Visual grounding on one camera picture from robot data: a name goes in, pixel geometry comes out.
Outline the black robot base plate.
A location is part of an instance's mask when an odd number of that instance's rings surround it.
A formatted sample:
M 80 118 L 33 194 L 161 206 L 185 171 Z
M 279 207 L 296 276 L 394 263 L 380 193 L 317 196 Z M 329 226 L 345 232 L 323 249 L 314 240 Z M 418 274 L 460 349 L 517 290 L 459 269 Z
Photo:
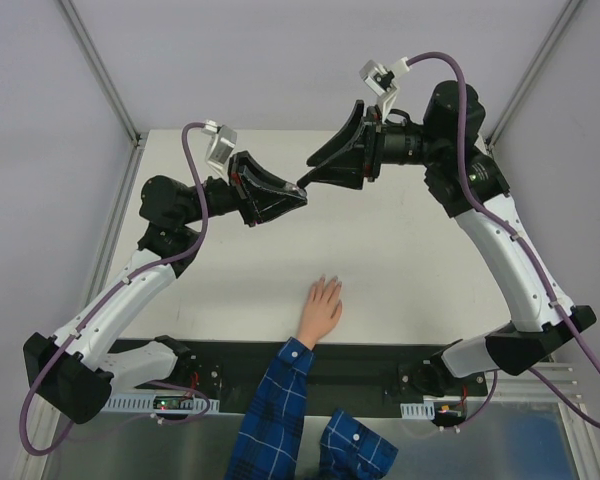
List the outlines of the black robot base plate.
M 196 386 L 222 413 L 244 413 L 280 342 L 185 341 L 189 356 L 162 379 Z M 355 417 L 398 418 L 400 406 L 420 403 L 413 374 L 440 345 L 321 344 L 308 376 L 307 413 L 343 409 Z

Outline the person's left hand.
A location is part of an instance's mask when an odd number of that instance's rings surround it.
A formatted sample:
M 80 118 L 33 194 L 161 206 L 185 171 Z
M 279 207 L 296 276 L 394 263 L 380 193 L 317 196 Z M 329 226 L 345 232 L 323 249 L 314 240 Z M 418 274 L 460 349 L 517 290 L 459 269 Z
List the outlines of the person's left hand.
M 311 286 L 295 336 L 309 350 L 337 326 L 343 311 L 341 290 L 337 277 L 321 277 Z

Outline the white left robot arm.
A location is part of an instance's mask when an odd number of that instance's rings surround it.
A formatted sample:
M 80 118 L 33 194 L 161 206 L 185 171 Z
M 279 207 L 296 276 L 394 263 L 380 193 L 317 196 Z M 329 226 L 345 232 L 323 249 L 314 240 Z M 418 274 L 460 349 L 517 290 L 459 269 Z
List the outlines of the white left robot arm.
M 52 336 L 33 334 L 24 345 L 28 380 L 40 395 L 76 424 L 92 420 L 109 398 L 154 380 L 188 387 L 191 350 L 168 335 L 119 354 L 110 349 L 161 291 L 192 264 L 202 233 L 190 225 L 237 211 L 254 227 L 307 203 L 306 181 L 287 182 L 263 169 L 248 152 L 231 156 L 224 178 L 187 186 L 167 176 L 146 181 L 140 215 L 148 226 L 130 261 L 78 317 Z

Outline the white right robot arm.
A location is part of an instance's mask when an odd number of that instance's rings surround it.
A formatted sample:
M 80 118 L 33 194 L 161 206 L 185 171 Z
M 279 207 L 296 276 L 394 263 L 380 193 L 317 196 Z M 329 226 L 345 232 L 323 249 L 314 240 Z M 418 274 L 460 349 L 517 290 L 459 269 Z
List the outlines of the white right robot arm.
M 383 165 L 422 165 L 429 193 L 482 255 L 511 319 L 489 333 L 447 345 L 408 372 L 412 388 L 436 397 L 453 394 L 474 374 L 502 370 L 519 375 L 596 321 L 590 306 L 574 304 L 550 275 L 538 275 L 543 264 L 529 258 L 534 247 L 520 244 L 526 232 L 509 185 L 495 161 L 475 144 L 486 112 L 473 87 L 467 89 L 465 167 L 459 169 L 459 113 L 455 81 L 434 88 L 420 124 L 383 122 L 378 108 L 357 101 L 345 125 L 309 157 L 310 171 L 300 181 L 302 186 L 325 183 L 360 190 Z M 461 189 L 462 172 L 470 192 L 501 224 L 469 203 Z

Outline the blue plaid sleeve forearm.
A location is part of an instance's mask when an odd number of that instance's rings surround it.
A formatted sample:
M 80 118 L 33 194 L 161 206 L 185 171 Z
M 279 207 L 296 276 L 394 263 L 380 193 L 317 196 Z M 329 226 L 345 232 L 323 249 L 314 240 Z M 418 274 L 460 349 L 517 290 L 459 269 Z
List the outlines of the blue plaid sleeve forearm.
M 292 479 L 314 354 L 291 337 L 271 360 L 242 420 L 227 479 Z

